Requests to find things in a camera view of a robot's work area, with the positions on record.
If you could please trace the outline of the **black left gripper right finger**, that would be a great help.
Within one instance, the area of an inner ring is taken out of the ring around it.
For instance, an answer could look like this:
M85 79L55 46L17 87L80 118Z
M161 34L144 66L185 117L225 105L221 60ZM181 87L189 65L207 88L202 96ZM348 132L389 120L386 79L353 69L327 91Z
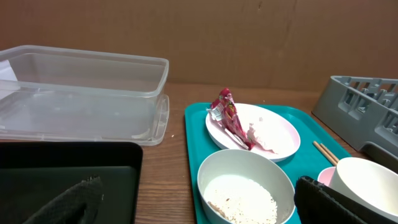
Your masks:
M294 202L302 224L397 224L309 176L296 181Z

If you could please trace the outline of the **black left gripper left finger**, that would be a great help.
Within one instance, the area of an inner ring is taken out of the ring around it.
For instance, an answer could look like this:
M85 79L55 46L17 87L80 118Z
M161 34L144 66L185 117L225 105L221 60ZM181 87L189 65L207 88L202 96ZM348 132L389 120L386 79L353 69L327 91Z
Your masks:
M91 176L56 196L24 224L93 224L102 201L101 178Z

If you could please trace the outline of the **small pink bowl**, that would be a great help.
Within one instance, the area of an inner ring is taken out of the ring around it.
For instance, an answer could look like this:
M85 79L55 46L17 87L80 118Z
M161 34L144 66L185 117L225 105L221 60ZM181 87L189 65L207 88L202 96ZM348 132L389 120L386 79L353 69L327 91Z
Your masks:
M333 174L335 172L336 167L328 167L326 169L323 169L318 177L317 177L317 181L321 184L324 184L326 186L329 186L331 179L333 177Z

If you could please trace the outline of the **wooden chopstick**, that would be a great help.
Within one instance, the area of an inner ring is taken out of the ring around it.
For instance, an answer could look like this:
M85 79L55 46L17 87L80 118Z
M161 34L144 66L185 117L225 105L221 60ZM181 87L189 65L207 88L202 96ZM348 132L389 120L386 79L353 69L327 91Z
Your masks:
M320 146L329 154L329 156L336 162L339 162L339 159L324 145L324 144L320 144Z
M336 166L337 163L329 156L329 154L320 146L316 141L313 142L313 145L327 158L327 160L333 165Z

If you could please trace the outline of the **white paper cup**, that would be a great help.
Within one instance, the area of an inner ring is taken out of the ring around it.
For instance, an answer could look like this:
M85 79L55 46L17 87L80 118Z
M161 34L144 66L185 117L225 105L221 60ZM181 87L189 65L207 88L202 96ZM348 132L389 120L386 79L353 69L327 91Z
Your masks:
M328 186L397 221L397 174L390 169L366 159L346 157L337 163Z

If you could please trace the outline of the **pink round plate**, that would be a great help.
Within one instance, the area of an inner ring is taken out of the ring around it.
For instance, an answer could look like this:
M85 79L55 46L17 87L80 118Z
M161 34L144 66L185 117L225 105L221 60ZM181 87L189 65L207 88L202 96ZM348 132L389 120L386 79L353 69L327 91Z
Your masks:
M253 123L256 131L262 134L261 141L265 146L257 144L252 148L252 152L273 162L280 162L298 151L300 135L285 118L256 105L237 103L236 109L244 131L248 131L249 125ZM211 139L220 149L243 148L211 118L210 114L206 115L205 124Z

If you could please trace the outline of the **white napkin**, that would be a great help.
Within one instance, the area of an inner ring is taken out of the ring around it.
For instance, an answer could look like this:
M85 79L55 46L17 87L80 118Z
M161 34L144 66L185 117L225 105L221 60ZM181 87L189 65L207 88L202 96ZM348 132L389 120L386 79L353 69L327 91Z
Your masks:
M281 135L276 123L259 117L258 120L249 123L247 135L265 151L272 151L274 154L282 153Z

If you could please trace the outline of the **red snack wrapper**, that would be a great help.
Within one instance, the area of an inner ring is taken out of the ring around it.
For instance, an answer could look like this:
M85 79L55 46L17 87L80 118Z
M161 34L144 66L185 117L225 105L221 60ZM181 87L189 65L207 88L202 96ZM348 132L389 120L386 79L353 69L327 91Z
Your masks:
M238 145L250 151L255 143L241 126L233 96L228 88L220 91L217 99L207 109L211 119Z

